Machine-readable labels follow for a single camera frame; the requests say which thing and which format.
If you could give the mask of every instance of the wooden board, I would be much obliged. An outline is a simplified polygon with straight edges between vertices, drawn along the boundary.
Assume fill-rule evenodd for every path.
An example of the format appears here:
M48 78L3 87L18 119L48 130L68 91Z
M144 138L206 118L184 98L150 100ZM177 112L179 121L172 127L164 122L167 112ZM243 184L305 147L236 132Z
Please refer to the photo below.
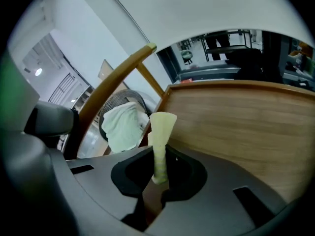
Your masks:
M303 194L315 165L315 93L267 82L216 81L173 85L164 97L157 111L178 116L171 146L230 160L287 202Z

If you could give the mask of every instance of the white cloth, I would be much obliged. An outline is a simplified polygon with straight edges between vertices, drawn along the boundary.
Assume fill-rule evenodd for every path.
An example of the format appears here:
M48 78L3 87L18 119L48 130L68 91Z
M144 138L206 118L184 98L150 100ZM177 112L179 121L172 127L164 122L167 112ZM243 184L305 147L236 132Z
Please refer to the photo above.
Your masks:
M101 128L106 133L108 145L113 153L136 147L149 118L128 102L106 112Z

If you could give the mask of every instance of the white wall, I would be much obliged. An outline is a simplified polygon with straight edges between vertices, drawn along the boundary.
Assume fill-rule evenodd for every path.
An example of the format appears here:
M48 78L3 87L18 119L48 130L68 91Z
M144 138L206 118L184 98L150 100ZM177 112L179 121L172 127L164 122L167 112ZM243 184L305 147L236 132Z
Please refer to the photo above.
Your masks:
M85 0L55 0L53 19L53 39L71 65L94 88L101 82L98 73L104 59L115 69L129 56ZM139 72L132 72L125 83L158 102L158 95Z
M147 38L164 49L183 39L228 29L281 33L315 47L287 0L119 0Z
M85 0L85 2L106 25L128 56L148 43L143 33L116 0ZM143 63L163 89L171 84L156 54L150 55ZM137 71L133 71L125 82L131 89L145 92L155 102L159 101L158 95Z
M54 28L49 0L34 0L21 16L8 40L8 49L19 69L23 58Z

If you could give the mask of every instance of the towel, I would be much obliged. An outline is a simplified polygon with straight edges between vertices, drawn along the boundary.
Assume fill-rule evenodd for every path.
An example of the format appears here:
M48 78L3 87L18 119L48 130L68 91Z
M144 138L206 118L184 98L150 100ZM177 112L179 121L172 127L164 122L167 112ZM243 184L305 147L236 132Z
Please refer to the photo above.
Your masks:
M128 102L106 112L101 128L106 133L108 145L113 153L136 147L143 129L149 121L147 115Z

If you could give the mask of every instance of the wooden rail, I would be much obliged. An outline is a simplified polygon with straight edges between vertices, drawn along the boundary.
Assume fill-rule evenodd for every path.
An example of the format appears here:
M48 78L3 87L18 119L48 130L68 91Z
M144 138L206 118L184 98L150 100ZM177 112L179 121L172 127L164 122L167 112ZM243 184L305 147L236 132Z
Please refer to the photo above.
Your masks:
M79 113L79 125L70 135L64 149L66 160L76 159L78 149L94 117L100 111L107 99L112 95L125 77L135 68L149 82L157 94L162 97L164 92L157 81L149 73L142 61L151 55L157 46L149 43L121 63L102 83L93 91L82 110Z

